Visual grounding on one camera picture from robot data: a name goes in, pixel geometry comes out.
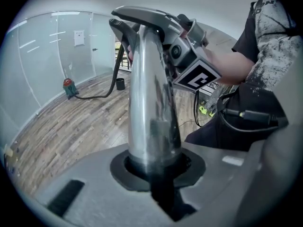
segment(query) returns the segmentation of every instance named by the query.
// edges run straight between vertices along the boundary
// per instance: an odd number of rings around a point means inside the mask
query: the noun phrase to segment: wooden floor
[[[62,95],[46,108],[22,131],[12,146],[14,168],[12,179],[25,192],[34,194],[40,184],[50,181],[68,166],[87,154],[127,142],[128,97],[130,76],[120,71],[126,90],[108,98],[67,100]],[[77,88],[80,96],[105,94],[112,75],[89,80]],[[198,127],[193,122],[193,97],[189,92],[175,90],[181,139]],[[201,124],[209,116],[200,115]]]

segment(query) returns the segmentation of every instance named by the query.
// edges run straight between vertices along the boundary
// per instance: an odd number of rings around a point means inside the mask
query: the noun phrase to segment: white label
[[[235,166],[241,166],[244,162],[244,159],[242,158],[238,158],[238,157],[230,157],[230,156],[224,156],[222,158],[222,161],[228,163],[228,164],[232,164]]]
[[[74,30],[75,46],[84,44],[84,30]]]

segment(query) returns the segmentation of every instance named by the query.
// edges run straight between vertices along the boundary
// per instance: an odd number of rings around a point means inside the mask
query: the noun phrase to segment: ceiling
[[[57,10],[91,10],[103,14],[122,5],[145,6],[172,14],[184,13],[238,39],[244,28],[250,3],[256,0],[29,0],[18,20]]]

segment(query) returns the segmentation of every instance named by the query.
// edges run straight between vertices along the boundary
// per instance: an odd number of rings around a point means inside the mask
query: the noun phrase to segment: black bucket
[[[118,91],[122,91],[125,89],[124,78],[117,78],[116,87]]]

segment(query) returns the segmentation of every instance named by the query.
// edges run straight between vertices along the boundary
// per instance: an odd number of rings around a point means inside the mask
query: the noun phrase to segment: glass wall
[[[58,56],[57,16],[44,14],[19,28],[19,49],[27,80],[43,106],[62,92],[64,74]]]
[[[20,22],[0,50],[0,146],[44,106],[75,84],[113,73],[114,36],[110,17],[89,12],[54,12]]]
[[[90,19],[91,13],[85,12],[58,16],[61,64],[65,76],[76,84],[95,76],[90,52]]]
[[[114,34],[108,22],[111,17],[94,14],[92,30],[90,34],[92,47],[92,60],[96,69],[96,75],[113,71],[115,63]]]
[[[0,89],[2,109],[16,126],[22,127],[40,106],[21,66],[18,28],[6,35],[1,47]]]

